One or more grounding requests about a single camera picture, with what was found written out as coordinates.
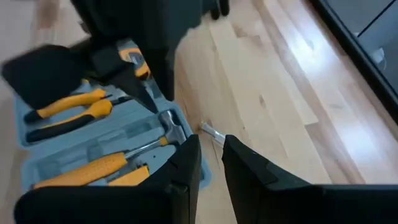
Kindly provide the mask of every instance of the pliers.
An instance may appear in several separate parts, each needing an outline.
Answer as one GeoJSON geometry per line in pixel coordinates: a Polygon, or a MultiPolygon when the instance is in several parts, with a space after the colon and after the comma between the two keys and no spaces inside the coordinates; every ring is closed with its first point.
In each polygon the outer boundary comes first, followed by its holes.
{"type": "Polygon", "coordinates": [[[72,118],[28,132],[26,134],[26,141],[40,141],[76,130],[97,118],[109,115],[114,106],[132,99],[131,96],[127,96],[125,94],[115,100],[107,99],[109,96],[106,96],[105,90],[96,89],[89,93],[62,98],[44,109],[31,111],[24,117],[24,120],[27,123],[33,123],[41,119],[49,118],[57,113],[76,106],[91,105],[86,111],[72,118]]]}

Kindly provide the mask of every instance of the floor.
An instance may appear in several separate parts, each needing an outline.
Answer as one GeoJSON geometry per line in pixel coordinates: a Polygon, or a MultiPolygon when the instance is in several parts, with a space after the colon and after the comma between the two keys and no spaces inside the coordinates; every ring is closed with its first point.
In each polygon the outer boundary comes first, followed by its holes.
{"type": "MultiPolygon", "coordinates": [[[[398,183],[398,128],[351,60],[304,0],[231,0],[227,19],[208,16],[182,40],[176,100],[195,132],[201,121],[234,134],[311,183],[398,183]]],[[[84,38],[67,0],[0,2],[0,60],[46,42],[84,38]]],[[[0,217],[20,196],[11,91],[0,83],[0,217]]],[[[200,134],[213,172],[197,223],[236,223],[222,151],[200,134]]]]}

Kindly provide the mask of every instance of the blue plastic tool case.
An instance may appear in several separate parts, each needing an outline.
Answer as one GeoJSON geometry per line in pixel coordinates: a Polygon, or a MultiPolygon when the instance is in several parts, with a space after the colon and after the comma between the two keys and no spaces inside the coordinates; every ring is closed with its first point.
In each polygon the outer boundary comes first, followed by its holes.
{"type": "MultiPolygon", "coordinates": [[[[174,120],[182,126],[186,137],[193,134],[180,107],[164,98],[156,82],[149,79],[145,82],[145,86],[154,98],[159,111],[171,110],[174,120]]],[[[95,88],[98,86],[84,83],[75,92],[89,92],[95,88]]],[[[120,91],[113,86],[106,86],[105,89],[107,93],[115,95],[120,91]]],[[[83,106],[72,108],[38,123],[25,124],[23,117],[31,109],[18,96],[15,96],[14,106],[19,145],[22,149],[30,151],[30,158],[25,161],[21,170],[21,185],[24,192],[40,181],[77,169],[107,154],[134,149],[158,139],[165,133],[158,114],[153,114],[136,100],[130,100],[115,106],[111,114],[103,119],[61,136],[31,144],[25,141],[26,132],[70,118],[80,114],[86,108],[83,106]]],[[[147,164],[150,174],[153,174],[166,163],[176,148],[178,146],[168,145],[141,154],[128,161],[128,165],[117,173],[89,185],[107,185],[108,182],[143,164],[147,164]]],[[[202,156],[200,188],[206,187],[210,181],[211,171],[206,159],[202,156]]]]}

